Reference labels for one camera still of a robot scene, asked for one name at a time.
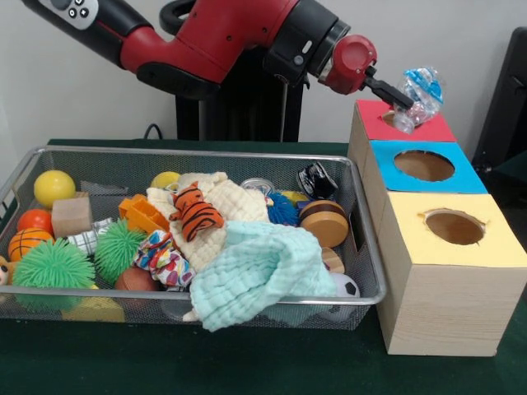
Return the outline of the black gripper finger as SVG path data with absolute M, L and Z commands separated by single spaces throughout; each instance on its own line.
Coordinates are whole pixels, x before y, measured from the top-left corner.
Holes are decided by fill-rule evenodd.
M 414 101 L 411 98 L 387 82 L 375 79 L 375 73 L 374 67 L 368 67 L 365 70 L 366 77 L 362 84 L 363 87 L 368 87 L 374 95 L 388 105 L 398 106 L 403 110 L 409 110 L 413 107 Z

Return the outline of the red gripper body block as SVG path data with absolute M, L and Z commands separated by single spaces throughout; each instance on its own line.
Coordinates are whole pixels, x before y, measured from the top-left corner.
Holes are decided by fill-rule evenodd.
M 319 83 L 349 95 L 361 89 L 366 70 L 375 66 L 376 61 L 377 51 L 369 39 L 363 35 L 346 35 L 335 44 L 319 75 Z

